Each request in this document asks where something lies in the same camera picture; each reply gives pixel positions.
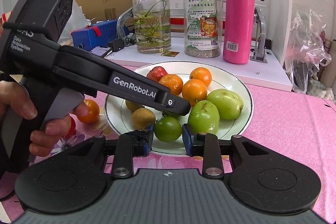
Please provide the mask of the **person's left hand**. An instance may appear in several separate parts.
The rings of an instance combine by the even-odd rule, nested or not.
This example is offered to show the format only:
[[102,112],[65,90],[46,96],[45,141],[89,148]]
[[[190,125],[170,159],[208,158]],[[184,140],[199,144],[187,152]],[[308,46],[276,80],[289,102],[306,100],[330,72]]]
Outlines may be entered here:
[[[26,120],[34,119],[38,114],[23,86],[16,82],[1,81],[1,123],[3,123],[8,109],[12,109]],[[34,130],[30,134],[30,153],[40,157],[48,156],[54,145],[68,134],[70,127],[71,118],[67,114],[62,119],[49,121],[42,131]]]

